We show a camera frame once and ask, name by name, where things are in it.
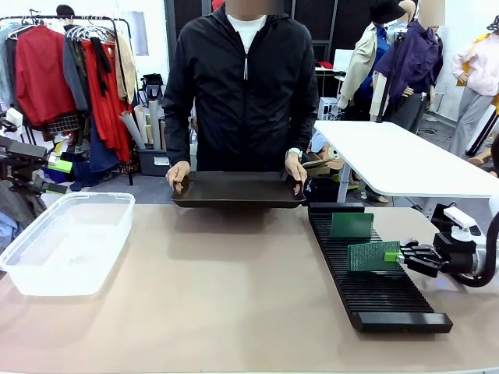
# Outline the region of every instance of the white desk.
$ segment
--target white desk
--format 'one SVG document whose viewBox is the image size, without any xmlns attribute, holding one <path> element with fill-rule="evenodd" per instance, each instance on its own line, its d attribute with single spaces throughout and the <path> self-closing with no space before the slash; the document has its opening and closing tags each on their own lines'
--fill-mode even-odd
<svg viewBox="0 0 499 374">
<path fill-rule="evenodd" d="M 326 79 L 326 76 L 328 76 L 328 72 L 340 72 L 339 70 L 335 69 L 326 69 L 323 68 L 322 66 L 316 67 L 315 72 L 318 76 L 323 76 L 324 79 Z M 342 84 L 345 82 L 345 77 L 344 76 L 333 76 L 336 80 L 338 80 L 338 91 L 336 93 L 336 97 L 339 98 L 340 96 L 340 89 L 342 88 Z"/>
<path fill-rule="evenodd" d="M 338 201 L 344 202 L 350 168 L 385 196 L 489 198 L 499 179 L 390 123 L 317 121 L 316 129 L 346 161 Z M 427 201 L 425 215 L 432 202 Z"/>
</svg>

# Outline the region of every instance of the wristwatch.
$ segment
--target wristwatch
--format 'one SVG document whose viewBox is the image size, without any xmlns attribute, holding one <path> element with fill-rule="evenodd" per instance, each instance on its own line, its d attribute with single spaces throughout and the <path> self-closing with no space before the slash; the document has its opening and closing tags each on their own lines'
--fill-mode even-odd
<svg viewBox="0 0 499 374">
<path fill-rule="evenodd" d="M 298 158 L 301 159 L 302 158 L 302 155 L 303 155 L 303 151 L 300 150 L 299 148 L 291 148 L 287 153 L 286 153 L 286 157 L 290 154 L 290 153 L 296 153 L 298 154 Z"/>
</svg>

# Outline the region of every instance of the black tray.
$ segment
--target black tray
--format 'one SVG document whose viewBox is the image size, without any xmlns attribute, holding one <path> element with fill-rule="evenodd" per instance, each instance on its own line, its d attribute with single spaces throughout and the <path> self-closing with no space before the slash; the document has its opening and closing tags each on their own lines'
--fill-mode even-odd
<svg viewBox="0 0 499 374">
<path fill-rule="evenodd" d="M 198 171 L 183 182 L 172 201 L 183 208 L 296 208 L 305 202 L 295 195 L 295 182 L 281 173 Z"/>
</svg>

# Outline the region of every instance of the black rack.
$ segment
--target black rack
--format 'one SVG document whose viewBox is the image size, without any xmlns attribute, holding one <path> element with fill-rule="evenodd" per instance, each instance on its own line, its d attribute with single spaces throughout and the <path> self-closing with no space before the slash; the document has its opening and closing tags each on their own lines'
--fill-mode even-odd
<svg viewBox="0 0 499 374">
<path fill-rule="evenodd" d="M 310 224 L 352 326 L 362 333 L 448 333 L 452 321 L 431 308 L 400 266 L 388 271 L 349 271 L 347 247 L 362 241 L 331 238 L 331 215 L 363 211 L 362 204 L 311 203 L 309 207 Z M 380 241 L 375 231 L 370 241 Z"/>
</svg>

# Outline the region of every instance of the red dress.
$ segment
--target red dress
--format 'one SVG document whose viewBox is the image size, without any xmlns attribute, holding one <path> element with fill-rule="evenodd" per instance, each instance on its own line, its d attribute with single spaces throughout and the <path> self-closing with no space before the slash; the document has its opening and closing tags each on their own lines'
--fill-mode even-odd
<svg viewBox="0 0 499 374">
<path fill-rule="evenodd" d="M 116 151 L 120 161 L 128 161 L 130 159 L 131 138 L 119 116 L 123 111 L 131 111 L 131 106 L 119 100 L 114 60 L 115 46 L 102 44 L 105 56 L 111 66 L 111 72 L 104 72 L 102 69 L 100 72 L 97 71 L 97 55 L 91 42 L 83 41 L 82 47 L 85 51 L 90 99 L 92 100 L 99 137 L 107 148 Z M 107 86 L 104 97 L 99 87 L 99 73 Z"/>
</svg>

